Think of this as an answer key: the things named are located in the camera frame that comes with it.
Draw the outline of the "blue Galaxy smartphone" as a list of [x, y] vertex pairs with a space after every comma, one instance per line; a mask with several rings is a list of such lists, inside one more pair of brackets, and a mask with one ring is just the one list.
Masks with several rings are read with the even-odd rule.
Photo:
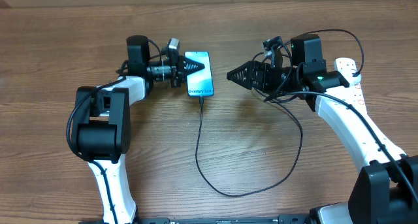
[[202, 63], [203, 70], [187, 77], [187, 93], [190, 97], [211, 97], [214, 95], [214, 84], [210, 56], [208, 52], [185, 52], [186, 58]]

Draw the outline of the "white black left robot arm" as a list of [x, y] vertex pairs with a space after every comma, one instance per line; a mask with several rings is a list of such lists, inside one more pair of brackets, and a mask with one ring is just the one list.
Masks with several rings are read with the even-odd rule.
[[100, 223], [140, 223], [125, 166], [131, 142], [130, 106], [144, 100], [154, 83], [169, 81], [178, 88], [195, 73], [209, 68], [207, 57], [179, 53], [180, 41], [171, 38], [153, 61], [144, 35], [127, 38], [128, 58], [116, 72], [118, 79], [101, 86], [77, 89], [66, 128], [70, 150], [88, 163], [103, 204]]

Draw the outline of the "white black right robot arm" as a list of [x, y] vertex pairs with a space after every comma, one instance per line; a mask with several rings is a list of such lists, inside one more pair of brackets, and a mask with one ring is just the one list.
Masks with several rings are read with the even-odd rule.
[[248, 61], [227, 79], [271, 102], [299, 98], [325, 120], [351, 156], [358, 176], [346, 202], [281, 215], [280, 223], [416, 223], [417, 158], [391, 142], [367, 113], [361, 67], [339, 58], [327, 69], [321, 39], [310, 31], [263, 44], [266, 59]]

